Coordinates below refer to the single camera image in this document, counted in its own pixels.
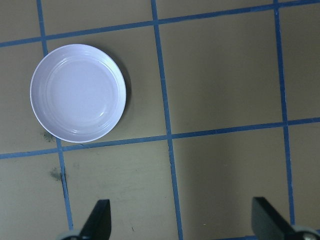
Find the white plate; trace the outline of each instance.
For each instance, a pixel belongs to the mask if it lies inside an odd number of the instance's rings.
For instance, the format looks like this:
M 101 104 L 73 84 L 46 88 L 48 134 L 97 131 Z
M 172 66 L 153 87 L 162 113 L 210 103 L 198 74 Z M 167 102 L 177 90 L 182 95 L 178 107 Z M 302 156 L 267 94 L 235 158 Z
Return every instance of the white plate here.
M 89 45 L 59 47 L 36 67 L 30 100 L 40 124 L 52 135 L 85 143 L 110 132 L 124 111 L 126 86 L 116 63 Z

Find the round dish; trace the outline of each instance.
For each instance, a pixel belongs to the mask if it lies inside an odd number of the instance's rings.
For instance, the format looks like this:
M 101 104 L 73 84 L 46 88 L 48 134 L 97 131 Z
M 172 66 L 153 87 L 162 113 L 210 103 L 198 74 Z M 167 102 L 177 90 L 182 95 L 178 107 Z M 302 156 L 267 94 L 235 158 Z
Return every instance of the round dish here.
M 89 45 L 59 47 L 36 67 L 30 85 L 33 112 L 52 135 L 86 143 L 110 132 L 126 104 L 117 64 Z

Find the tan floor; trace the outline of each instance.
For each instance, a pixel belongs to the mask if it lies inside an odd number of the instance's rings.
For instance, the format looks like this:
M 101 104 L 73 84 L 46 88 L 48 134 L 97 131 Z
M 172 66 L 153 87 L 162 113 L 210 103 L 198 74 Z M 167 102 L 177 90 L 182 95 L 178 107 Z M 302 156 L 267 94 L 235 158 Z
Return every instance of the tan floor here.
M 264 196 L 288 221 L 293 203 L 295 222 L 319 230 L 320 3 L 279 10 L 289 122 L 283 122 L 272 3 L 157 0 L 167 106 L 152 1 L 1 1 L 0 239 L 55 239 L 69 228 L 59 141 L 38 123 L 29 99 L 44 52 L 39 10 L 48 52 L 67 44 L 103 50 L 120 66 L 129 93 L 120 122 L 106 136 L 92 145 L 61 143 L 75 229 L 98 199 L 110 199 L 112 240 L 252 236 L 251 199 Z M 267 7 L 248 11 L 256 6 Z M 227 11 L 239 8 L 247 11 Z M 201 15 L 217 11 L 225 12 Z M 176 18 L 189 15 L 201 19 Z M 107 28 L 115 25 L 126 29 Z M 145 142 L 148 137 L 155 138 Z

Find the floor tile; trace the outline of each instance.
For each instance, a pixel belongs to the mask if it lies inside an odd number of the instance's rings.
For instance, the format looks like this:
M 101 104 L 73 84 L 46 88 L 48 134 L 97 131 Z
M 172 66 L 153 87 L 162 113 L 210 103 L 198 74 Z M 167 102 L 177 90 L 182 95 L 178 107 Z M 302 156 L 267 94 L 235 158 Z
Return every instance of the floor tile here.
M 178 239 L 166 141 L 69 151 L 64 160 L 75 228 L 110 199 L 111 239 Z
M 149 0 L 42 0 L 47 35 L 152 20 Z
M 272 0 L 160 0 L 156 2 L 159 19 L 204 14 L 223 10 L 272 4 Z
M 320 123 L 290 126 L 296 224 L 320 229 Z
M 289 219 L 282 128 L 173 141 L 183 239 L 253 235 L 252 197 Z
M 0 161 L 1 239 L 56 239 L 68 230 L 57 154 Z
M 320 117 L 320 3 L 280 10 L 289 119 Z
M 37 1 L 1 0 L 0 42 L 40 36 Z
M 0 154 L 57 147 L 30 104 L 31 78 L 42 57 L 40 42 L 0 48 Z
M 273 11 L 160 26 L 173 133 L 280 122 Z
M 153 27 L 51 40 L 48 41 L 48 48 L 51 51 L 62 45 L 76 43 L 92 45 L 108 53 L 120 67 L 128 90 L 126 107 L 119 123 L 95 142 L 165 135 Z

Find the plate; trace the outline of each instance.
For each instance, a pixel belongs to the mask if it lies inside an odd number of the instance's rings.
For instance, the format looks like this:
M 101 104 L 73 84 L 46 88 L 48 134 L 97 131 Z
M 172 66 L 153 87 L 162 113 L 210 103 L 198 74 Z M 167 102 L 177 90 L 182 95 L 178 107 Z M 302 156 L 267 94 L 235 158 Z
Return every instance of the plate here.
M 117 64 L 89 45 L 59 47 L 36 67 L 30 101 L 40 124 L 72 143 L 97 140 L 120 120 L 126 85 Z

